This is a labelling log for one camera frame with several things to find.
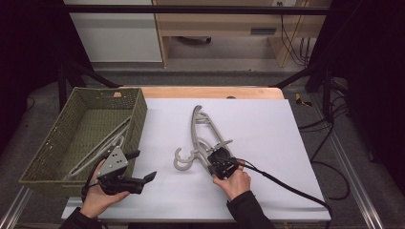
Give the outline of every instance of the sleeve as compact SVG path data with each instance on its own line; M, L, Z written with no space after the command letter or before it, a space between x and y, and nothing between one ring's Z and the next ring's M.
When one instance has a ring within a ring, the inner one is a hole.
M274 225L265 216L259 202L251 191L240 194L226 204L232 217L243 229L275 229Z
M59 229L101 229L101 222L87 218L79 211L79 207L75 208Z

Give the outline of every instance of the aluminum rail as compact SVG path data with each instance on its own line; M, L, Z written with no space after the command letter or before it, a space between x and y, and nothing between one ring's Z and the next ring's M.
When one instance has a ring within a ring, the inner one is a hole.
M344 9L303 7L245 7L245 6L149 6L149 5L44 5L46 10L87 13L199 13L199 14L278 14L331 15L349 12Z
M21 213L23 212L30 196L32 190L22 186L18 192L14 202L10 206L7 213L1 218L0 229L12 229L20 218Z
M318 114L320 116L323 116L320 110L321 102L319 101L319 98L316 95L311 95L310 97ZM340 165L340 168L343 170L342 172L348 179L348 182L351 186L352 195L357 202L357 206L359 207L360 212L367 223L367 226L370 229L383 229L384 225L378 213L376 212L366 189L364 188L360 178L358 177L349 158L347 157L346 152L342 144L340 143L336 132L334 130L331 131L332 133L330 135L330 144L334 149L336 159Z

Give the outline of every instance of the gray floor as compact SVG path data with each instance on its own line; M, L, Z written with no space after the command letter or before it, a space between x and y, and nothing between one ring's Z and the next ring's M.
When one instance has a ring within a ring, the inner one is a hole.
M133 68L126 66L117 69L100 68L99 72L117 83L125 85L241 85L267 86L299 71L292 61L286 68L277 67L274 56L269 51L265 38L229 39L213 37L211 44L199 41L173 41L170 61L167 69ZM87 79L93 87L99 87ZM306 79L295 82L284 89L285 97L290 101L298 126L310 124L321 117L315 106L304 106L295 103L296 92L302 92L301 86ZM320 94L300 94L304 101L316 104ZM30 95L28 110L24 114L18 130L9 146L0 156L0 216L4 216L21 188L18 179L21 177L42 140L52 127L58 115L58 95L56 84L50 84ZM334 131L338 136L346 155L364 185L370 200L385 228L405 228L405 197L398 191L383 165L371 163L367 149L352 123L349 115L340 115L335 120ZM302 133L309 156L315 152L327 131L320 130ZM336 168L340 164L336 159L335 148L330 139L321 149L317 159L327 162ZM326 196L341 196L344 182L329 169L313 165L322 191ZM33 193L25 210L18 220L19 228L54 228L61 222L60 216L66 204L63 198L46 198ZM355 195L347 199L328 200L333 210L331 228L369 228L358 207ZM323 228L319 223L292 223L293 228ZM174 225L135 225L137 228L180 228ZM217 228L217 225L194 225L193 228Z

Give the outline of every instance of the human hand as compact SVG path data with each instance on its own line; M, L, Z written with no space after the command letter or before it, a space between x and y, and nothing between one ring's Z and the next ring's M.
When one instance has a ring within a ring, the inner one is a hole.
M226 193L229 201L232 201L238 195L247 192L250 190L250 181L251 178L244 172L244 167L239 166L235 172L233 172L232 176L228 179L219 179L217 176L214 177L214 183L220 186L224 192Z
M102 160L97 165L96 170L93 173L92 180L97 179L97 173L100 170L104 161L105 160ZM125 191L122 193L115 194L113 196L109 196L102 191L99 185L95 185L89 188L86 199L84 200L83 206L80 209L80 213L90 219L95 218L101 213L103 213L110 205L122 201L129 195L130 193Z

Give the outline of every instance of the white table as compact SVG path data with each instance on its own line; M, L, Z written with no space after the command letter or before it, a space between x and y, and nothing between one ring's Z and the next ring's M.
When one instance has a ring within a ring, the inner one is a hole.
M177 148L182 147L184 154L192 150L190 123L196 105L202 105L202 111L210 115L224 139L233 139L228 147L234 156L248 160L304 193L323 199L287 100L147 98L146 103L148 112L134 177L154 171L158 171L157 176L145 185L141 195L131 195L111 206L99 216L101 219L125 222L233 220L225 206L225 194L212 183L211 176L198 161L185 172L173 166ZM246 171L252 177L251 189L270 219L330 220L328 211L319 204L253 171ZM80 198L70 198L62 218L80 205Z

